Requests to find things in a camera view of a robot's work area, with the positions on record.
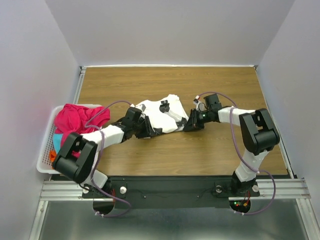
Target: screw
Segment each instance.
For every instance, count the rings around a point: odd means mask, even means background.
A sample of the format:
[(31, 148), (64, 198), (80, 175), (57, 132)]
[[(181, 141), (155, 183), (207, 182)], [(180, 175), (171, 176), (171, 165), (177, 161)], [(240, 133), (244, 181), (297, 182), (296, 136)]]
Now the screw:
[(216, 186), (216, 187), (215, 187), (215, 191), (216, 191), (218, 194), (222, 193), (222, 187), (221, 187), (220, 185)]
[(125, 194), (127, 192), (127, 188), (125, 186), (120, 187), (120, 193)]
[(252, 186), (252, 190), (253, 190), (255, 193), (257, 193), (257, 192), (259, 192), (259, 187), (258, 187), (257, 185), (253, 185), (253, 186)]

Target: metal floor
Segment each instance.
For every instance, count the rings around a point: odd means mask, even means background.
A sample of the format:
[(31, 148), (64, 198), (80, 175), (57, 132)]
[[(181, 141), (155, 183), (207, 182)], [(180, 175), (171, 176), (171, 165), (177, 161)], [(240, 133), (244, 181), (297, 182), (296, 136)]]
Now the metal floor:
[[(252, 200), (252, 210), (269, 200)], [(263, 213), (229, 209), (136, 209), (121, 218), (95, 216), (91, 201), (48, 203), (41, 240), (305, 240), (295, 199), (276, 199)]]

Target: white cloth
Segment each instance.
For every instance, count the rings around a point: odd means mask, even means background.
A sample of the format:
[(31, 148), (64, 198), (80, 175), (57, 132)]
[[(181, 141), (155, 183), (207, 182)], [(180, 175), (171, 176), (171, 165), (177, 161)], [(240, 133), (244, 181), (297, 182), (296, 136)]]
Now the white cloth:
[[(170, 111), (162, 113), (159, 110), (161, 101), (167, 100), (169, 103)], [(142, 112), (149, 117), (152, 128), (162, 129), (163, 133), (178, 132), (183, 130), (182, 127), (178, 127), (176, 122), (180, 122), (182, 118), (187, 121), (189, 119), (186, 114), (180, 99), (177, 95), (169, 94), (167, 97), (159, 101), (145, 100), (135, 106), (141, 109)]]

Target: wire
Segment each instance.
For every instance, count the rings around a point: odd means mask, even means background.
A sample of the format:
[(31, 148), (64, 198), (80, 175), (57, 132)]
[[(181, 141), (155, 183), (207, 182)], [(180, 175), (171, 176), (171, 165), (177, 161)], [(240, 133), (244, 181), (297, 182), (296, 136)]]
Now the wire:
[(241, 201), (241, 203), (243, 203), (244, 201), (246, 201), (247, 193), (250, 194), (249, 191), (246, 191), (245, 194), (244, 194), (244, 199)]
[(121, 213), (118, 213), (118, 214), (114, 214), (114, 215), (104, 215), (104, 214), (100, 214), (98, 211), (95, 212), (96, 215), (99, 215), (103, 218), (113, 218), (113, 217), (120, 217), (124, 214), (126, 214), (127, 212), (130, 211), (130, 209), (132, 208), (132, 205), (130, 202), (126, 201), (126, 200), (123, 200), (121, 198), (118, 198), (116, 196), (113, 196), (109, 193), (107, 193), (106, 191), (102, 190), (96, 183), (95, 183), (95, 180), (94, 180), (94, 173), (98, 167), (98, 164), (101, 160), (101, 157), (102, 157), (102, 154), (103, 154), (103, 151), (104, 151), (104, 145), (105, 145), (105, 134), (103, 131), (101, 131), (100, 127), (96, 126), (96, 125), (88, 125), (93, 119), (95, 119), (98, 115), (100, 115), (101, 113), (103, 113), (106, 109), (108, 109), (109, 107), (111, 107), (112, 105), (114, 104), (117, 104), (117, 103), (127, 103), (129, 105), (131, 105), (130, 102), (128, 101), (124, 101), (124, 100), (120, 100), (120, 101), (115, 101), (113, 103), (111, 103), (110, 105), (106, 106), (104, 109), (102, 109), (101, 111), (99, 111), (96, 115), (94, 115), (92, 118), (89, 119), (89, 121), (86, 122), (86, 124), (84, 125), (85, 128), (95, 128), (97, 129), (100, 133), (101, 133), (101, 136), (102, 136), (102, 140), (101, 140), (101, 149), (98, 153), (98, 159), (91, 171), (91, 175), (90, 175), (90, 179), (91, 179), (91, 182), (93, 184), (93, 186), (98, 189), (102, 194), (104, 194), (105, 196), (109, 197), (109, 198), (112, 198), (114, 199), (115, 201), (119, 201), (119, 202), (122, 202), (124, 204), (127, 204), (128, 205), (128, 209), (126, 209), (125, 211), (121, 212)]
[(216, 92), (216, 91), (205, 91), (201, 94), (199, 94), (198, 96), (201, 97), (204, 94), (218, 94), (220, 96), (225, 97), (226, 99), (228, 99), (230, 102), (232, 102), (233, 106), (235, 106), (236, 108), (238, 107), (237, 104), (235, 103), (235, 101), (233, 101), (230, 97), (228, 97), (227, 95), (221, 93), (221, 92)]
[(82, 188), (82, 189), (84, 189), (84, 190), (90, 191), (90, 188), (85, 187), (85, 186), (81, 186), (81, 184), (79, 184), (79, 187)]
[(268, 172), (267, 170), (258, 170), (258, 169), (254, 169), (253, 167), (251, 167), (249, 164), (246, 163), (246, 161), (242, 158), (241, 154), (240, 154), (240, 150), (238, 148), (238, 145), (237, 145), (237, 141), (236, 141), (236, 135), (235, 135), (235, 129), (234, 129), (234, 126), (233, 126), (233, 118), (232, 118), (232, 112), (234, 110), (234, 107), (232, 107), (230, 109), (230, 116), (229, 116), (229, 121), (230, 121), (230, 127), (231, 127), (231, 134), (232, 134), (232, 140), (233, 140), (233, 144), (234, 144), (234, 148), (235, 148), (235, 151), (238, 155), (238, 157), (240, 158), (241, 162), (246, 165), (251, 171), (255, 172), (255, 173), (260, 173), (260, 172), (264, 172), (266, 174), (269, 175), (270, 179), (272, 180), (272, 183), (273, 183), (273, 195), (272, 195), (272, 198), (270, 200), (270, 202), (268, 203), (267, 206), (265, 206), (264, 208), (258, 210), (258, 211), (254, 211), (254, 212), (247, 212), (247, 213), (244, 213), (244, 212), (238, 212), (238, 211), (235, 211), (235, 213), (238, 213), (238, 214), (241, 214), (241, 215), (255, 215), (255, 214), (259, 214), (259, 213), (262, 213), (263, 211), (267, 210), (271, 204), (274, 202), (275, 200), (275, 197), (276, 197), (276, 182), (275, 182), (275, 179), (274, 177), (271, 175), (270, 172)]

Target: white wall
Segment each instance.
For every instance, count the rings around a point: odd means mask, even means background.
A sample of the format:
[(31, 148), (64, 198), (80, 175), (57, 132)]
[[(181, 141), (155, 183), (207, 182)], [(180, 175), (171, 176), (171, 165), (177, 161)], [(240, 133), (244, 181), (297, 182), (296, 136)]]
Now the white wall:
[(71, 100), (78, 63), (43, 0), (0, 2), (0, 239), (29, 239), (51, 109)]
[(255, 65), (294, 0), (46, 0), (80, 65)]
[(320, 221), (320, 1), (296, 0), (257, 73), (295, 174)]

